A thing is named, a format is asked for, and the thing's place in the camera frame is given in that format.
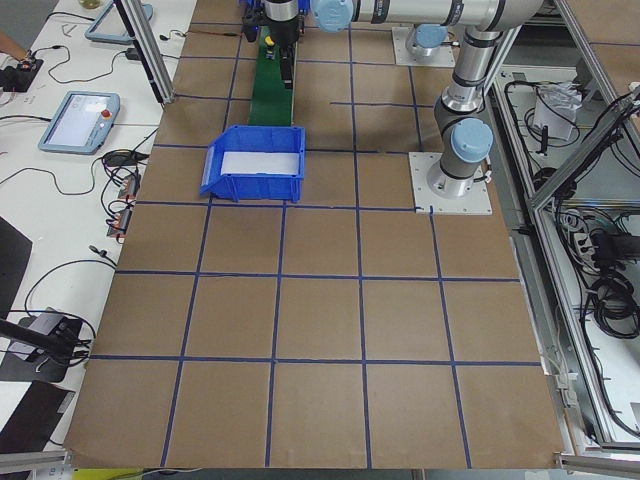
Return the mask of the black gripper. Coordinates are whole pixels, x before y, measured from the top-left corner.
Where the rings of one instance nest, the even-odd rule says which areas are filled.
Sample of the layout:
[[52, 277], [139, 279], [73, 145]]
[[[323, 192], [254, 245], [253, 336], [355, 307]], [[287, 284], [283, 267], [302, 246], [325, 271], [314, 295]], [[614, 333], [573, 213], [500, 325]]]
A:
[[293, 17], [287, 21], [267, 19], [271, 39], [280, 47], [280, 74], [286, 89], [294, 86], [294, 48], [290, 47], [299, 40], [299, 20]]

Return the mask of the person hand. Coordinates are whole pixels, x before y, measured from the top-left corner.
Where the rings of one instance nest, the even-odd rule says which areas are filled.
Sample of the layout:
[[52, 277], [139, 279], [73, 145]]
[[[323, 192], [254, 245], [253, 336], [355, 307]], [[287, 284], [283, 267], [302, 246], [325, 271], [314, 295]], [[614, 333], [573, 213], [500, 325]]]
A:
[[17, 61], [26, 61], [30, 57], [30, 51], [17, 43], [9, 35], [0, 31], [0, 50]]

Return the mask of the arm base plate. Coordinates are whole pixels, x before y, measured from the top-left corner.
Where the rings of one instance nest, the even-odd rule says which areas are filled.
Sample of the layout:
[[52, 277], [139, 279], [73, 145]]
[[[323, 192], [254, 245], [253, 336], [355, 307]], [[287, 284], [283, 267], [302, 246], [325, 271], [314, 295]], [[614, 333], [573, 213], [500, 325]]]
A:
[[438, 152], [408, 154], [414, 210], [419, 214], [476, 215], [492, 214], [487, 182], [480, 166], [468, 179], [453, 179], [440, 168]]
[[453, 42], [445, 26], [414, 24], [392, 28], [395, 62], [402, 66], [453, 68]]

